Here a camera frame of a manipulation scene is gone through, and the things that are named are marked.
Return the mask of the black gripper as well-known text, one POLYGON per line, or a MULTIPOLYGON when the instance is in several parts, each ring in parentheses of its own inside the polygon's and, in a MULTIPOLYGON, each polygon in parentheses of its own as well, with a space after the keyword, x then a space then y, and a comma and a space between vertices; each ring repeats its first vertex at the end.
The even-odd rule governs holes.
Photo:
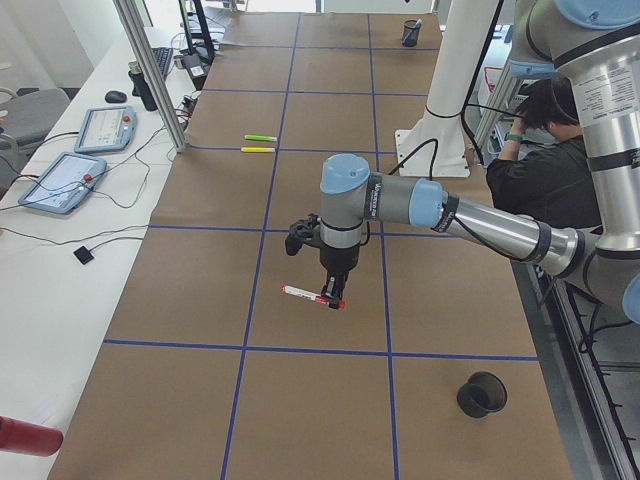
POLYGON ((359 259, 360 245, 349 248, 335 248, 323 244, 320 248, 320 263, 328 271, 321 296, 328 301, 330 308, 343 308, 343 293, 349 271, 353 270, 359 259))

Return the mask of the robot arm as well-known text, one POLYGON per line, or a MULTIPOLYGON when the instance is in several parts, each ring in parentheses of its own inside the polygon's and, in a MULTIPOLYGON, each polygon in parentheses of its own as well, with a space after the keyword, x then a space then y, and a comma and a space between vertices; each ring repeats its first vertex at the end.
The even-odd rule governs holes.
POLYGON ((429 227, 541 266, 601 302, 639 317, 639 5, 635 1, 523 1, 513 52, 547 61, 571 82, 603 231, 558 229, 467 201, 435 181, 373 172, 352 154, 323 166, 314 237, 338 308, 366 220, 429 227))

